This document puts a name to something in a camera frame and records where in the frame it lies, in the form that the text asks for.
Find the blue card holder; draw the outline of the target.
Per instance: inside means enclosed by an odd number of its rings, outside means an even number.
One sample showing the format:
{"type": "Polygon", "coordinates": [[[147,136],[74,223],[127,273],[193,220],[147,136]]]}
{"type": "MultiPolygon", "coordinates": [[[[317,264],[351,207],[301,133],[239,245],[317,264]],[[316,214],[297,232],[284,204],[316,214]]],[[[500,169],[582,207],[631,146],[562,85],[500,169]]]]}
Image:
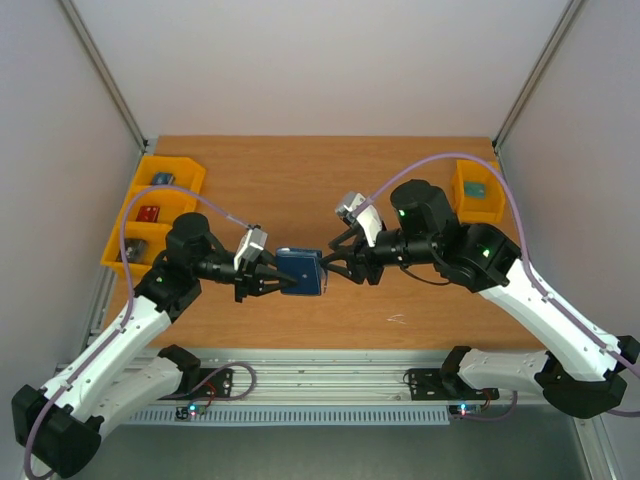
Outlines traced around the blue card holder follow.
{"type": "Polygon", "coordinates": [[[275,258],[278,270],[295,280],[293,286],[283,288],[281,293],[289,296],[321,296],[328,284],[326,270],[321,266],[322,257],[319,249],[277,249],[275,258]]]}

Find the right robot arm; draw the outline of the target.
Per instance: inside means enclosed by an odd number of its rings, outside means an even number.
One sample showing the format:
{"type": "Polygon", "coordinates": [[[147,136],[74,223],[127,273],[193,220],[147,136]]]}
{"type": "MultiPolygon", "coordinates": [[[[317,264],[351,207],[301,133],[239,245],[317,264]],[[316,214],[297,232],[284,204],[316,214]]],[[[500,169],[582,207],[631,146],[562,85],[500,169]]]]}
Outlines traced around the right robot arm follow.
{"type": "Polygon", "coordinates": [[[498,228],[460,222],[441,188],[412,179],[396,187],[390,201],[395,230],[362,194],[343,197],[335,212],[348,228],[329,244],[322,260],[328,271],[376,285],[388,267],[431,265],[445,283],[498,306],[544,346],[528,354],[453,348],[439,370],[450,398],[502,389],[540,395],[575,418],[618,413],[627,389],[621,373],[639,357],[636,339],[612,335],[570,306],[498,228]]]}

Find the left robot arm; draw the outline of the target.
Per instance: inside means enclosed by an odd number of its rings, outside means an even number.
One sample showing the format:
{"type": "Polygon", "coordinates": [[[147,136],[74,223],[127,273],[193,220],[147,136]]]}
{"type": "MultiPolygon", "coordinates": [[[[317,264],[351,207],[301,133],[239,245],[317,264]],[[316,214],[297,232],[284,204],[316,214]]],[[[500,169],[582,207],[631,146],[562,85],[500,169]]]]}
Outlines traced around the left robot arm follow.
{"type": "Polygon", "coordinates": [[[144,406],[165,396],[195,395],[202,381],[199,361],[177,346],[162,350],[127,379],[117,378],[196,300],[202,281],[233,286],[236,301],[295,285],[294,277],[277,269],[266,240],[264,231],[250,227],[231,253],[204,215],[177,217],[165,250],[109,327],[65,371],[38,389],[23,386],[12,398],[26,478],[72,477],[109,434],[144,406]]]}

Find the red card in bin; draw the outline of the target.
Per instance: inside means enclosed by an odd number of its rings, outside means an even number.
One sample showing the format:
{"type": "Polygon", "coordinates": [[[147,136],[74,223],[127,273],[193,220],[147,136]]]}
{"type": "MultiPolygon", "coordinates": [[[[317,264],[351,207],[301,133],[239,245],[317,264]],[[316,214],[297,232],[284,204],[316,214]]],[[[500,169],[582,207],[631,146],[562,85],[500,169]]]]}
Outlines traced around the red card in bin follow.
{"type": "Polygon", "coordinates": [[[156,223],[159,218],[159,213],[159,206],[143,205],[139,208],[135,221],[142,223],[156,223]]]}

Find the dark card in bin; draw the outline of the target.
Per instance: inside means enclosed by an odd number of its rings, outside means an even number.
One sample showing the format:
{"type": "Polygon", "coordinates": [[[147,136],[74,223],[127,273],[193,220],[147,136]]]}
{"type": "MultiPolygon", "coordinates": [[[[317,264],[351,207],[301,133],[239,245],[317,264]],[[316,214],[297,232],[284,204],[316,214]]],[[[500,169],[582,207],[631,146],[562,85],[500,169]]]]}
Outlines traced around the dark card in bin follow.
{"type": "Polygon", "coordinates": [[[148,250],[148,242],[140,238],[125,238],[124,253],[129,263],[141,264],[148,250]]]}

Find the teal card in bin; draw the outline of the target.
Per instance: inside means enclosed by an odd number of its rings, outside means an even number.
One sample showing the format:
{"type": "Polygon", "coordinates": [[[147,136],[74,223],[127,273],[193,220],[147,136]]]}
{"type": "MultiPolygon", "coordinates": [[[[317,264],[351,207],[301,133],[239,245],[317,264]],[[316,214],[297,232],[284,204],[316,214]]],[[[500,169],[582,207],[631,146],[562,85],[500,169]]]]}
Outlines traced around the teal card in bin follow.
{"type": "Polygon", "coordinates": [[[463,183],[464,196],[473,199],[485,199],[487,186],[482,182],[465,181],[463,183]]]}

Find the blue card in bin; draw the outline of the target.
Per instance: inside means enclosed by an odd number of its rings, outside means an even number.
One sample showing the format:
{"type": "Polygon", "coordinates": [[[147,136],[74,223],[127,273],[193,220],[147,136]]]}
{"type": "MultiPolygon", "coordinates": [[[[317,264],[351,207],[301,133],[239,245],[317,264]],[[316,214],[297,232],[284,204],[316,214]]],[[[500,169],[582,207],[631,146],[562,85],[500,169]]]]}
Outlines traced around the blue card in bin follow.
{"type": "Polygon", "coordinates": [[[152,186],[173,185],[175,182],[175,175],[169,172],[156,172],[150,184],[152,186]]]}

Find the yellow bin near left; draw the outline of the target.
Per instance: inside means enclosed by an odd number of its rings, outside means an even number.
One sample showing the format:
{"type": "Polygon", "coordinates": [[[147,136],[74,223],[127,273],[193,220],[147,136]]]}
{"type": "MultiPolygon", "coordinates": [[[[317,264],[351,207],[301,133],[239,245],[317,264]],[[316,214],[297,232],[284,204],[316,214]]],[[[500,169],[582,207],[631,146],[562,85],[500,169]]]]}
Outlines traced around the yellow bin near left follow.
{"type": "MultiPolygon", "coordinates": [[[[170,227],[149,222],[127,222],[125,227],[125,253],[130,272],[135,277],[144,275],[156,257],[165,249],[165,237],[170,227]]],[[[120,252],[120,228],[115,227],[103,251],[101,264],[124,276],[120,252]]]]}

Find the yellow bin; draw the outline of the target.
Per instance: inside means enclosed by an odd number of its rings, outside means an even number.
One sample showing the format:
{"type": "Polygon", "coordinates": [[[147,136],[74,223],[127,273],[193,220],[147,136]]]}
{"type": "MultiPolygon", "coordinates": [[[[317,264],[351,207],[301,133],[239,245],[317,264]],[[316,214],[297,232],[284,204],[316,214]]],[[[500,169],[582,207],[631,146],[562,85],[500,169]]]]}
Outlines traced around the yellow bin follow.
{"type": "MultiPolygon", "coordinates": [[[[170,227],[149,222],[127,222],[125,227],[125,253],[130,272],[135,277],[144,275],[156,257],[165,249],[165,237],[170,227]]],[[[115,227],[103,251],[101,264],[124,276],[120,252],[120,228],[115,227]]]]}
{"type": "Polygon", "coordinates": [[[496,176],[485,166],[457,159],[451,180],[454,210],[463,223],[499,224],[506,195],[496,176]]]}
{"type": "Polygon", "coordinates": [[[199,193],[206,173],[202,165],[189,157],[145,155],[134,174],[132,185],[152,186],[155,185],[155,177],[164,175],[173,179],[172,186],[199,193]]]}
{"type": "Polygon", "coordinates": [[[127,221],[171,226],[178,216],[193,212],[196,207],[197,200],[183,192],[152,189],[134,202],[127,221]]]}

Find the yellow bin middle left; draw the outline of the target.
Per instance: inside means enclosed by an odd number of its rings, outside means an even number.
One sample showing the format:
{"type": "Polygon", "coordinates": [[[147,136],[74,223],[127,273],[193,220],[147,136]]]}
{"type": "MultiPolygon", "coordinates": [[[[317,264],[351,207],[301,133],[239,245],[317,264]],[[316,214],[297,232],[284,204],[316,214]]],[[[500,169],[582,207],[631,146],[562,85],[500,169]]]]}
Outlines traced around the yellow bin middle left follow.
{"type": "Polygon", "coordinates": [[[193,212],[196,207],[197,200],[183,192],[152,189],[134,202],[127,221],[171,226],[178,216],[193,212]]]}

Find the yellow bin right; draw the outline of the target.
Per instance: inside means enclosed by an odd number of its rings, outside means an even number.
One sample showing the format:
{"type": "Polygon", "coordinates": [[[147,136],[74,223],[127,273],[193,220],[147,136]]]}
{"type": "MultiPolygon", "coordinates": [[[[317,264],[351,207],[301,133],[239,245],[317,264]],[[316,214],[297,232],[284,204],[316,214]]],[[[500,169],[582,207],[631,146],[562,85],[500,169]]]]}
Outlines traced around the yellow bin right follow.
{"type": "Polygon", "coordinates": [[[457,159],[451,180],[454,210],[463,223],[499,224],[506,195],[496,176],[485,166],[457,159]]]}

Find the yellow bin far left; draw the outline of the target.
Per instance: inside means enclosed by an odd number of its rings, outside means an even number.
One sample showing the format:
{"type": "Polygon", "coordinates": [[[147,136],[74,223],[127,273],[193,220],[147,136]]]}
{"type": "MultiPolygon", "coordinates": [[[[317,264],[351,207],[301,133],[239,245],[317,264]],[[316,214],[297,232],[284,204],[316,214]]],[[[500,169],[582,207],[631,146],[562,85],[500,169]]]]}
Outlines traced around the yellow bin far left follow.
{"type": "Polygon", "coordinates": [[[152,186],[155,185],[155,177],[164,175],[173,179],[172,186],[199,193],[206,173],[202,165],[189,157],[145,155],[134,174],[132,185],[152,186]]]}

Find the left controller board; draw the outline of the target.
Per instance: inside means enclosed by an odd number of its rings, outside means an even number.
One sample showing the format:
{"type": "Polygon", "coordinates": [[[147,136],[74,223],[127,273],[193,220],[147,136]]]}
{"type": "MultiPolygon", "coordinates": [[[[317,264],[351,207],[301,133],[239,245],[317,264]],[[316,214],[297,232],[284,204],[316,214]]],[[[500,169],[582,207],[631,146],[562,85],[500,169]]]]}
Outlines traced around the left controller board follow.
{"type": "Polygon", "coordinates": [[[195,418],[203,416],[206,412],[207,407],[205,405],[189,404],[176,408],[175,419],[177,421],[193,421],[195,418]]]}

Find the controller board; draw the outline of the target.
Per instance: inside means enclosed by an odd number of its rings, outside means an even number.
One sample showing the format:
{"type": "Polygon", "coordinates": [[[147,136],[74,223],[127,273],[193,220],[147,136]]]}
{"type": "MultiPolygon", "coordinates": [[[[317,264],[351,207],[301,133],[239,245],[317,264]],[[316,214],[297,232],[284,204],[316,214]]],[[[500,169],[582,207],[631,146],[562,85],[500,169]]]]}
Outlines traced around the controller board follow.
{"type": "Polygon", "coordinates": [[[479,415],[483,412],[484,407],[479,404],[461,403],[449,406],[449,413],[452,416],[466,417],[479,415]]]}
{"type": "Polygon", "coordinates": [[[175,419],[177,421],[193,421],[195,418],[203,416],[206,412],[207,407],[205,405],[189,404],[176,408],[175,419]]]}

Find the right controller board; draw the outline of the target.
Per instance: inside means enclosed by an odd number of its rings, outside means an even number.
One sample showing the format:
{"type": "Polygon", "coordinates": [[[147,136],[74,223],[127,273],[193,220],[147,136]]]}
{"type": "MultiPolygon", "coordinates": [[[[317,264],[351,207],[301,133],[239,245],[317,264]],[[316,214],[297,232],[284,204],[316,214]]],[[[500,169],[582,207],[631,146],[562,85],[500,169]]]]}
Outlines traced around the right controller board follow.
{"type": "Polygon", "coordinates": [[[466,417],[479,415],[483,412],[484,407],[479,404],[461,403],[449,406],[449,413],[452,416],[466,417]]]}

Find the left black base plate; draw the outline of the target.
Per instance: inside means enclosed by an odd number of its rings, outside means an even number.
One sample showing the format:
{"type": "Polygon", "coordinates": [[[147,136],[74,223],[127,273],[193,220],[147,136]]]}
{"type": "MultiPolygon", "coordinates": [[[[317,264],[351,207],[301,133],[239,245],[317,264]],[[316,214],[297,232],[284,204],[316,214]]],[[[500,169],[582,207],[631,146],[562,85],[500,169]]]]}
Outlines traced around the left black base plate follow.
{"type": "Polygon", "coordinates": [[[213,368],[200,368],[183,374],[177,390],[166,396],[168,400],[204,400],[211,396],[227,399],[231,396],[233,385],[232,368],[218,371],[213,368]]]}

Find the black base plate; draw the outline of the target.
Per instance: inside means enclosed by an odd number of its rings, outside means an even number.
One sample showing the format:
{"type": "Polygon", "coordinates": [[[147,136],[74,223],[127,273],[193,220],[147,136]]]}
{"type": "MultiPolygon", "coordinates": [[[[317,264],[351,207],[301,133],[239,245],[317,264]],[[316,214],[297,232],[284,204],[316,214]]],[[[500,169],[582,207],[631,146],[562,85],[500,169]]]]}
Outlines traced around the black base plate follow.
{"type": "Polygon", "coordinates": [[[183,374],[177,390],[166,396],[168,400],[204,400],[211,396],[227,399],[231,396],[233,385],[232,368],[218,371],[213,368],[200,368],[183,374]]]}
{"type": "Polygon", "coordinates": [[[413,401],[493,401],[500,398],[499,390],[495,388],[475,389],[460,380],[444,380],[437,368],[409,369],[402,381],[413,401]]]}

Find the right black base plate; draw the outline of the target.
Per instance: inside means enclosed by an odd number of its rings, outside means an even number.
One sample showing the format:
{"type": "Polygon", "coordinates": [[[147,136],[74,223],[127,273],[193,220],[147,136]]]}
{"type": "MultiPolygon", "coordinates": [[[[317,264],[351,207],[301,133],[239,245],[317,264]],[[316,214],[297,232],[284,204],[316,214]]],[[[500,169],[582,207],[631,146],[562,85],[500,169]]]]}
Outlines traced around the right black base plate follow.
{"type": "Polygon", "coordinates": [[[437,368],[409,369],[402,381],[413,401],[493,401],[500,398],[499,390],[495,388],[475,389],[460,380],[444,380],[437,368]]]}

